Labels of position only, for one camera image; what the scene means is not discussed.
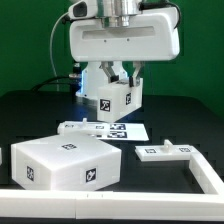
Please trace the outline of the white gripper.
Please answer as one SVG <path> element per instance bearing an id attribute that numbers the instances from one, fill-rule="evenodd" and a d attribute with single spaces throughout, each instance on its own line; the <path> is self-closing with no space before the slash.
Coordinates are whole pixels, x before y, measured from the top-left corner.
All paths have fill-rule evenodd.
<path id="1" fill-rule="evenodd" d="M 140 85 L 142 61 L 174 59 L 180 52 L 174 7 L 146 10 L 132 16 L 127 27 L 104 28 L 101 19 L 74 21 L 70 26 L 70 50 L 78 62 L 102 62 L 108 82 L 119 80 L 113 62 L 135 61 L 129 86 Z"/>

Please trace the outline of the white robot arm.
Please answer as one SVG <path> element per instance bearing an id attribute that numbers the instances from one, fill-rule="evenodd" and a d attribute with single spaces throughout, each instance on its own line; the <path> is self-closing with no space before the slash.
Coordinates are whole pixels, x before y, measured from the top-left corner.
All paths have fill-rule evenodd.
<path id="1" fill-rule="evenodd" d="M 181 12 L 169 0 L 75 0 L 68 16 L 74 60 L 99 62 L 109 81 L 114 80 L 114 62 L 131 62 L 132 89 L 142 87 L 143 62 L 172 60 L 180 52 Z"/>

